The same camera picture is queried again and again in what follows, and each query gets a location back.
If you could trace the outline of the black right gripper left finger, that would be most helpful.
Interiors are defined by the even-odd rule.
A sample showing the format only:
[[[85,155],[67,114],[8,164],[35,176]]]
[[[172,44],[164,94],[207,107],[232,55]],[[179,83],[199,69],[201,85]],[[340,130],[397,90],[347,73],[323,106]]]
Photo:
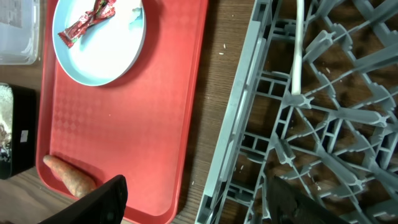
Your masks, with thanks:
[[[40,224],[119,224],[128,198],[126,178],[117,175]]]

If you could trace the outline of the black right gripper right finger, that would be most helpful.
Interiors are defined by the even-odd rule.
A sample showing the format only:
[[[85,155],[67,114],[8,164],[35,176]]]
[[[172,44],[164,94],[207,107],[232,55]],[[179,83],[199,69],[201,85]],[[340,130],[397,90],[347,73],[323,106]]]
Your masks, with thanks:
[[[277,176],[267,181],[266,199],[275,224],[348,224]]]

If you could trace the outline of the rice and peanut leftovers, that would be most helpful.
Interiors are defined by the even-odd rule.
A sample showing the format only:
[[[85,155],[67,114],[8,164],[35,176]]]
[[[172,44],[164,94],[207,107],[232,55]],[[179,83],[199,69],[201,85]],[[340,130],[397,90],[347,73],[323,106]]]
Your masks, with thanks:
[[[14,96],[9,85],[1,84],[1,161],[11,161]]]

